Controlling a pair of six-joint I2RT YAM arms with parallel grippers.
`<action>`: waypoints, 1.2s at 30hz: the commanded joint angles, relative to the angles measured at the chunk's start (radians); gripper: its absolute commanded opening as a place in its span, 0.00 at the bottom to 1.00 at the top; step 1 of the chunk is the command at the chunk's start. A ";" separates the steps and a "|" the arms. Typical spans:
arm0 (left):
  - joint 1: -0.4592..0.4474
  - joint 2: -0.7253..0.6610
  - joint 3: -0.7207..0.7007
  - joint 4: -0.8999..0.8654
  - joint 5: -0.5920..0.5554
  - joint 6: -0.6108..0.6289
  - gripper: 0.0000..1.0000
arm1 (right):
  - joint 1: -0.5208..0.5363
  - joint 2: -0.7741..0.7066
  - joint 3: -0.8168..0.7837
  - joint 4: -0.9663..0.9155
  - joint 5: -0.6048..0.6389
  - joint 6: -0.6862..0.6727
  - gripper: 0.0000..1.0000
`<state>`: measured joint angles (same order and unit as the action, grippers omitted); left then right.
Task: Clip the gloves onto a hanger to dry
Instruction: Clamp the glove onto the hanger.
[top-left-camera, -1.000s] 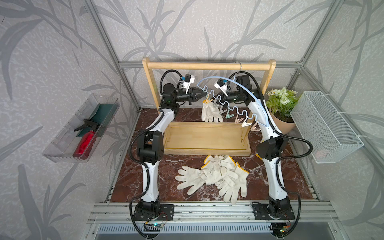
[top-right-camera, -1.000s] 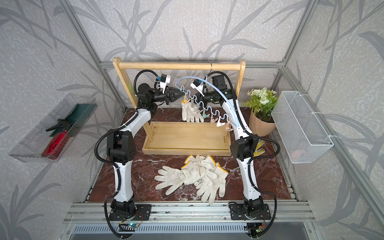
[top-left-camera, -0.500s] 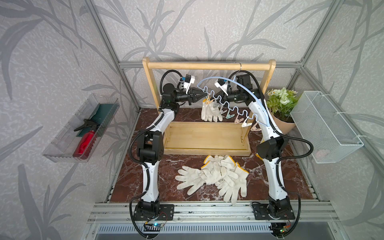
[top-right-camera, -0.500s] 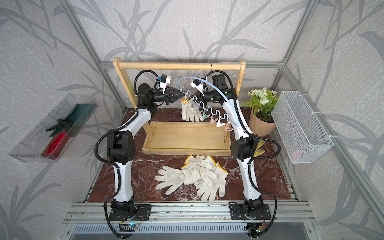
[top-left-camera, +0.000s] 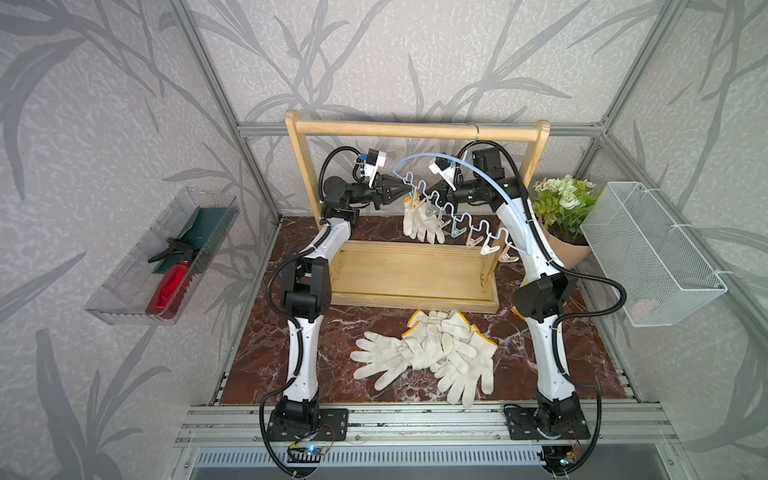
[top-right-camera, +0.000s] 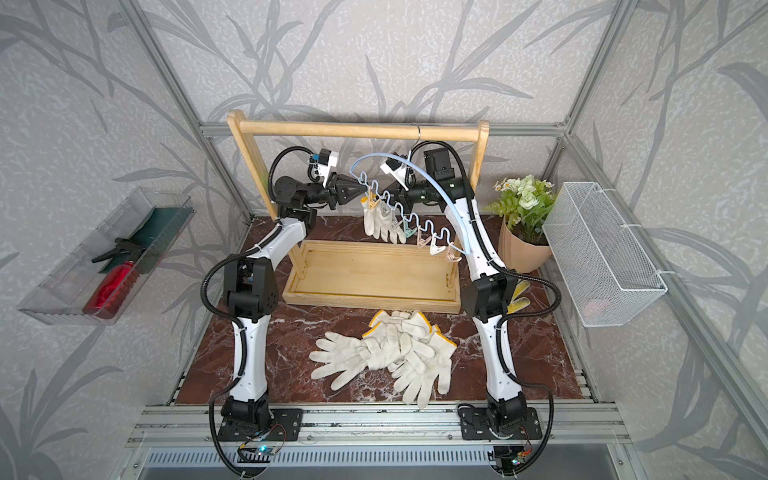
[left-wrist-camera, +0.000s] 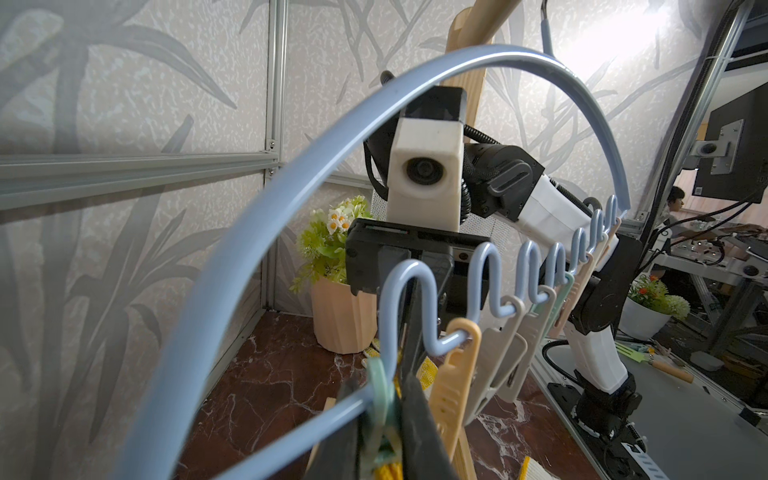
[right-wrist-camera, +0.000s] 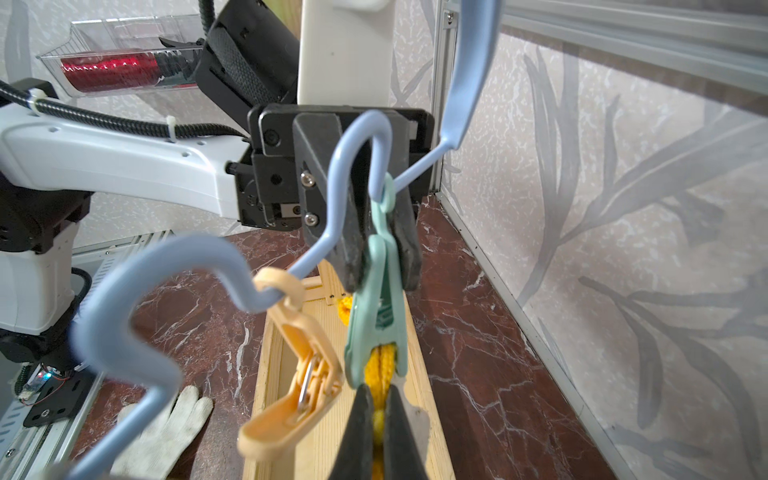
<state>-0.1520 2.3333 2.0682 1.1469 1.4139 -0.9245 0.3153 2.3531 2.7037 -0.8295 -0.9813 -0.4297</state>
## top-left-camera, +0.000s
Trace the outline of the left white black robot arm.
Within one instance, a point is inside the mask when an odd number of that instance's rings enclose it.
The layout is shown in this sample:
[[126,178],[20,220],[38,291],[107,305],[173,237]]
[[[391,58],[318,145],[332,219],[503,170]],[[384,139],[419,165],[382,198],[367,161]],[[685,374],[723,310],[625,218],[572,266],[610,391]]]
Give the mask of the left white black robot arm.
[[320,231],[299,253],[283,261],[268,283],[280,279],[281,307],[270,292],[267,303],[284,317],[289,326],[289,365],[286,384],[278,390],[281,396],[271,421],[278,424],[318,428],[317,351],[319,329],[332,300],[330,264],[347,242],[358,224],[359,210],[367,203],[375,208],[389,205],[407,194],[399,179],[378,174],[371,184],[348,183],[333,176],[324,181],[328,189],[323,203]]

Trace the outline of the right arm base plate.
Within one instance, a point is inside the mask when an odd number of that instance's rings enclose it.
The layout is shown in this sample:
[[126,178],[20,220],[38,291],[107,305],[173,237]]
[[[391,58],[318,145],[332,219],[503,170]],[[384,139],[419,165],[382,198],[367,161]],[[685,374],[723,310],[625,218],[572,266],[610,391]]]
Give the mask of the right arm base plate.
[[512,440],[589,440],[582,409],[573,402],[537,407],[505,404],[502,410]]

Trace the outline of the blue clip hanger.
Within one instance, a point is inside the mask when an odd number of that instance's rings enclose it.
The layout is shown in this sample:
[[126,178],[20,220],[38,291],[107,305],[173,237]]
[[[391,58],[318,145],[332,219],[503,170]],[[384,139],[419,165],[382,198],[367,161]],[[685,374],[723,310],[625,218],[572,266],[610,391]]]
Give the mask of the blue clip hanger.
[[[440,178],[432,186],[404,169],[407,163],[427,157],[433,159],[431,172]],[[414,154],[400,161],[394,174],[439,212],[457,223],[465,222],[468,231],[482,233],[487,241],[499,240],[521,257],[548,260],[522,172],[500,143],[477,138],[455,155]],[[475,203],[490,207],[499,217],[497,233],[488,222],[476,224],[470,213],[458,211],[462,204]]]

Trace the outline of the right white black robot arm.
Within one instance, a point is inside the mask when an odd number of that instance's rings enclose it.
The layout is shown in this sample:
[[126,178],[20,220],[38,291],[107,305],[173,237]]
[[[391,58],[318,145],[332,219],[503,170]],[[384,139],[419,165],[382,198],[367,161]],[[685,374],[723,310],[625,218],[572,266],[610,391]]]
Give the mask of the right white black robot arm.
[[[562,323],[570,318],[601,317],[619,310],[627,301],[627,292],[619,282],[595,275],[581,274],[565,267],[544,237],[535,219],[528,189],[522,174],[508,152],[498,143],[486,141],[490,150],[504,156],[514,176],[495,179],[482,169],[472,166],[477,181],[452,187],[455,175],[428,187],[425,196],[444,212],[454,216],[461,203],[483,201],[489,204],[502,224],[499,238],[514,245],[525,269],[526,284],[514,292],[514,305],[523,315],[534,343],[538,365],[537,417],[538,427],[552,436],[557,428],[579,424],[583,417],[575,388],[567,368]],[[606,309],[566,314],[564,304],[579,279],[599,282],[613,287],[618,293],[616,303]]]

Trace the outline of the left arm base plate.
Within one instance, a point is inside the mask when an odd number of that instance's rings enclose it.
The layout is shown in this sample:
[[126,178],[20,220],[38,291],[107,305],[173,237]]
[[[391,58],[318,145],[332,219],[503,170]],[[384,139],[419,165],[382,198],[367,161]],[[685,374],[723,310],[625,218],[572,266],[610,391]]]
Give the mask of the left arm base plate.
[[308,434],[317,433],[324,441],[343,441],[347,436],[349,410],[344,408],[319,408],[309,413],[270,415],[267,438],[270,441],[293,441]]

